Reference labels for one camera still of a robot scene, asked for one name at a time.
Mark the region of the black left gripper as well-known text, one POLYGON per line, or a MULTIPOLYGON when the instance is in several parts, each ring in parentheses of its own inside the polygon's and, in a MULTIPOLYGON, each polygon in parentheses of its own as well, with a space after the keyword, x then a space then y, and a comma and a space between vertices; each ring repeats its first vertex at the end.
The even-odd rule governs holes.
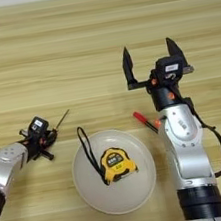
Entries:
POLYGON ((28 161, 37 160, 38 157, 45 157, 50 161, 53 160, 54 155, 47 151, 53 145, 58 136, 57 130, 48 130, 46 126, 40 130, 20 130, 20 135, 24 138, 20 143, 26 147, 28 161))

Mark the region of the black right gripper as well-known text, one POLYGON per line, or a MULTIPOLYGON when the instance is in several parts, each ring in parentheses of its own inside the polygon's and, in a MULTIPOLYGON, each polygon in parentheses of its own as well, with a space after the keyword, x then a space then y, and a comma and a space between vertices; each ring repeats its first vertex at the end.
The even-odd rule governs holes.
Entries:
POLYGON ((144 87, 147 90, 147 93, 152 96, 152 101, 154 107, 158 112, 162 109, 167 109, 170 106, 186 104, 191 106, 191 99, 186 97, 183 98, 179 92, 178 83, 181 80, 181 77, 184 74, 189 74, 194 71, 193 66, 189 66, 185 55, 177 43, 171 38, 166 39, 168 53, 171 56, 179 55, 183 60, 183 69, 180 69, 179 72, 166 73, 163 71, 157 71, 152 69, 150 77, 146 81, 138 82, 133 75, 133 64, 132 58, 130 57, 129 51, 127 48, 123 50, 123 71, 127 80, 128 89, 135 90, 144 87))

